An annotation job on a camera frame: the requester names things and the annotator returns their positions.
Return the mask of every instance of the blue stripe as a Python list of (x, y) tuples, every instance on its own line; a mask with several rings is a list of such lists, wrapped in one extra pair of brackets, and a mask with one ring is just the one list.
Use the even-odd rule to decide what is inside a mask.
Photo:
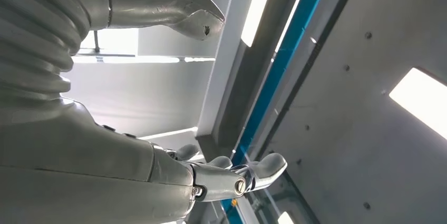
[(241, 164), (244, 161), (245, 153), (258, 130), (287, 66), (295, 54), (318, 2), (319, 0), (300, 0), (286, 35), (284, 36), (283, 43), (279, 48), (275, 61), (270, 68), (270, 72), (247, 122), (245, 131), (242, 133), (239, 146), (237, 146), (236, 153), (232, 158), (234, 165)]

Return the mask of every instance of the screw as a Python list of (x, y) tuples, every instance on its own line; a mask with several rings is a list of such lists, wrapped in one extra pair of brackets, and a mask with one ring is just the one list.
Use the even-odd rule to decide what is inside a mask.
[(370, 209), (371, 209), (371, 205), (370, 205), (368, 202), (363, 203), (363, 207), (364, 207), (366, 210), (370, 210)]
[(366, 33), (365, 33), (365, 38), (366, 38), (367, 40), (370, 40), (372, 37), (373, 37), (373, 34), (372, 34), (371, 32), (366, 32)]
[(192, 189), (192, 194), (197, 195), (198, 193), (199, 193), (199, 188), (194, 187), (194, 188)]
[(245, 181), (238, 180), (235, 184), (235, 190), (237, 195), (242, 195), (245, 192)]

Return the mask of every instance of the fluorescent light panel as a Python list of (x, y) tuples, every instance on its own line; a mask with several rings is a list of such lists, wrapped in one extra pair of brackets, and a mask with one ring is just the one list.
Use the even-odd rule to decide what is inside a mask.
[(249, 47), (253, 45), (253, 39), (258, 31), (259, 22), (261, 21), (266, 3), (267, 0), (251, 0), (250, 9), (248, 10), (241, 36), (243, 42)]
[(170, 135), (175, 135), (175, 134), (179, 134), (179, 133), (186, 133), (186, 132), (197, 132), (197, 126), (193, 127), (193, 128), (188, 128), (188, 129), (183, 129), (183, 130), (178, 130), (178, 131), (172, 131), (172, 132), (167, 132), (167, 133), (159, 133), (159, 134), (154, 134), (154, 135), (150, 135), (150, 136), (144, 136), (144, 137), (140, 137), (140, 140), (151, 140), (151, 139), (155, 139), (155, 138), (160, 138), (160, 137), (165, 137), (165, 136), (170, 136)]
[(447, 86), (418, 69), (411, 69), (390, 97), (447, 139)]
[(283, 214), (278, 219), (278, 224), (294, 224), (292, 219), (290, 218), (287, 212), (283, 212)]
[(137, 57), (119, 57), (109, 56), (103, 57), (104, 63), (178, 63), (180, 59), (177, 57), (167, 56), (137, 56)]
[(290, 12), (289, 18), (287, 19), (286, 26), (284, 26), (283, 33), (281, 34), (281, 37), (279, 38), (278, 45), (276, 45), (276, 49), (275, 49), (276, 53), (278, 53), (279, 47), (281, 47), (281, 44), (283, 43), (284, 36), (286, 36), (287, 29), (289, 29), (290, 22), (292, 21), (293, 15), (295, 14), (296, 7), (298, 6), (299, 1), (300, 0), (295, 0), (292, 11)]
[(216, 58), (185, 57), (185, 62), (213, 62)]

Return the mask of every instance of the bolt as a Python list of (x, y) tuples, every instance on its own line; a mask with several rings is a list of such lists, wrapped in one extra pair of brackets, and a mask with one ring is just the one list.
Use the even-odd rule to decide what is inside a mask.
[(367, 40), (370, 40), (372, 37), (373, 37), (373, 34), (372, 34), (371, 32), (366, 32), (366, 33), (365, 33), (365, 38), (366, 38)]
[(245, 181), (238, 180), (235, 184), (235, 190), (237, 195), (242, 195), (245, 192)]
[(363, 203), (363, 207), (364, 207), (366, 210), (370, 210), (370, 209), (371, 209), (371, 205), (370, 205), (368, 202)]

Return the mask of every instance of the rivet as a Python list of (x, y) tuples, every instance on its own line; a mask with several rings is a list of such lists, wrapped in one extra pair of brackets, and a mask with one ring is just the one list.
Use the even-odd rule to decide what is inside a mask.
[(366, 33), (365, 33), (365, 38), (366, 38), (367, 40), (370, 40), (372, 37), (373, 37), (373, 34), (372, 34), (371, 32), (366, 32)]
[(364, 207), (366, 210), (370, 210), (370, 209), (371, 209), (371, 205), (370, 205), (368, 202), (363, 203), (363, 207)]

